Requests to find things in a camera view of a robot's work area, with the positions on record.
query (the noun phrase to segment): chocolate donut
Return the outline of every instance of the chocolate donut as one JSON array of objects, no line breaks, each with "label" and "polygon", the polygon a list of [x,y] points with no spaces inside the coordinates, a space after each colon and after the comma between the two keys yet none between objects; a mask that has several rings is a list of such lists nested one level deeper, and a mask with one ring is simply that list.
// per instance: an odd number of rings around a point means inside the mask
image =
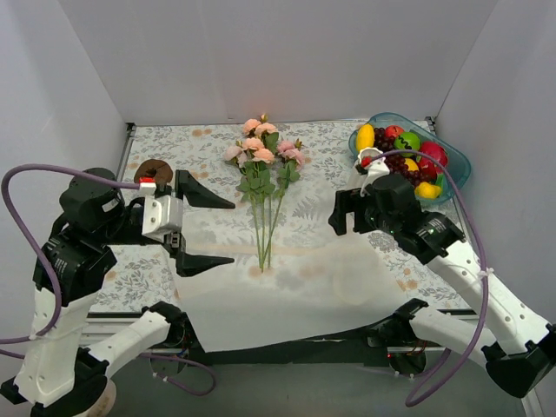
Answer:
[{"label": "chocolate donut", "polygon": [[165,162],[159,159],[148,159],[139,165],[135,176],[133,177],[134,183],[139,183],[143,177],[155,178],[157,184],[167,184],[172,181],[174,171]]}]

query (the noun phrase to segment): bouquet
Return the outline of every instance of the bouquet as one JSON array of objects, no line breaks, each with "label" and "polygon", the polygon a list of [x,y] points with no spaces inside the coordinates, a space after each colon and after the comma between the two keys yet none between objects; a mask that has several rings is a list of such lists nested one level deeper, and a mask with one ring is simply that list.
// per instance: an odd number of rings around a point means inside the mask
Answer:
[{"label": "bouquet", "polygon": [[[237,189],[243,193],[243,202],[251,202],[259,267],[264,271],[265,261],[270,268],[272,235],[281,202],[289,185],[301,178],[299,171],[305,163],[305,156],[301,152],[302,142],[299,139],[295,143],[280,141],[280,133],[267,122],[265,115],[261,116],[261,120],[247,120],[243,125],[243,134],[245,139],[230,146],[224,159],[233,163],[242,174]],[[271,168],[275,162],[281,162],[281,166],[276,175],[272,175]],[[273,200],[278,201],[274,212]]]}]

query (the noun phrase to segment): blue plastic tray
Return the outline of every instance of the blue plastic tray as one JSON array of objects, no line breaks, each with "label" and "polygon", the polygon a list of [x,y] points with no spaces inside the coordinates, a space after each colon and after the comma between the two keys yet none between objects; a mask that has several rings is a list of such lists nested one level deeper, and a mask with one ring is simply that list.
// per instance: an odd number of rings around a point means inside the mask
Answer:
[{"label": "blue plastic tray", "polygon": [[[406,132],[414,132],[419,138],[421,143],[425,141],[437,142],[447,153],[448,165],[447,170],[455,181],[459,189],[461,189],[467,181],[467,178],[471,175],[471,163],[453,146],[448,145],[446,142],[442,141],[432,133],[424,130],[421,126],[413,123],[411,120],[406,119],[404,116],[397,115],[395,113],[379,113],[371,117],[368,120],[375,128],[386,128],[392,124],[400,126]],[[355,150],[355,137],[357,137],[357,130],[351,134],[349,137],[349,149],[354,154],[356,158],[358,155],[357,150]],[[435,198],[434,200],[428,198],[417,199],[420,201],[421,206],[432,206],[435,204],[442,204],[453,197],[453,189],[450,184],[444,180],[442,184],[442,194]]]}]

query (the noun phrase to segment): yellow lemon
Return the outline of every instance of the yellow lemon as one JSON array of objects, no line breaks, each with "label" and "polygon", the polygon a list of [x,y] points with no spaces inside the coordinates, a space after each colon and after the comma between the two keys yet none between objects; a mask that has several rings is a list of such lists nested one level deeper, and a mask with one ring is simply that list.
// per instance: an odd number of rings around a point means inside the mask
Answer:
[{"label": "yellow lemon", "polygon": [[430,198],[431,200],[437,198],[441,192],[442,188],[429,182],[422,182],[417,187],[415,187],[416,195],[423,198]]},{"label": "yellow lemon", "polygon": [[418,171],[419,167],[417,166],[417,162],[415,162],[411,158],[406,158],[406,167],[409,171]]},{"label": "yellow lemon", "polygon": [[374,129],[370,124],[364,124],[357,132],[355,138],[355,148],[361,152],[364,148],[372,148],[374,145]]}]

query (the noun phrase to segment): pink flower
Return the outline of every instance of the pink flower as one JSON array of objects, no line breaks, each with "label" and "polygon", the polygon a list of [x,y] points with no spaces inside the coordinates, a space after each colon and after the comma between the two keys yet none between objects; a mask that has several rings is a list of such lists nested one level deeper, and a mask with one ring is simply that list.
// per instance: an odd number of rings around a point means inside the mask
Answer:
[{"label": "pink flower", "polygon": [[248,137],[245,141],[243,141],[242,147],[244,150],[259,150],[264,148],[264,143],[262,143],[262,140],[258,137]]},{"label": "pink flower", "polygon": [[290,149],[295,149],[295,145],[290,141],[281,141],[276,147],[276,150],[280,155]]},{"label": "pink flower", "polygon": [[298,171],[303,168],[303,165],[305,164],[305,156],[298,149],[288,149],[282,154],[282,156],[287,160],[295,160]]},{"label": "pink flower", "polygon": [[243,164],[245,162],[247,162],[247,154],[245,152],[241,152],[237,156],[237,164],[240,166],[240,168],[243,168]]},{"label": "pink flower", "polygon": [[251,130],[255,129],[260,124],[261,124],[261,122],[259,122],[257,119],[247,120],[245,122],[245,124],[243,125],[243,134],[245,136],[249,135],[251,133]]},{"label": "pink flower", "polygon": [[236,158],[241,152],[243,152],[243,149],[240,146],[230,146],[224,153],[224,160],[231,161],[232,159]]},{"label": "pink flower", "polygon": [[253,157],[254,162],[263,161],[265,163],[272,163],[275,161],[275,155],[268,149],[264,148],[256,150],[253,154]]},{"label": "pink flower", "polygon": [[256,129],[255,129],[255,134],[257,136],[262,135],[264,132],[267,133],[275,133],[278,131],[278,129],[274,126],[274,124],[270,124],[270,123],[263,123],[263,124],[259,124]]}]

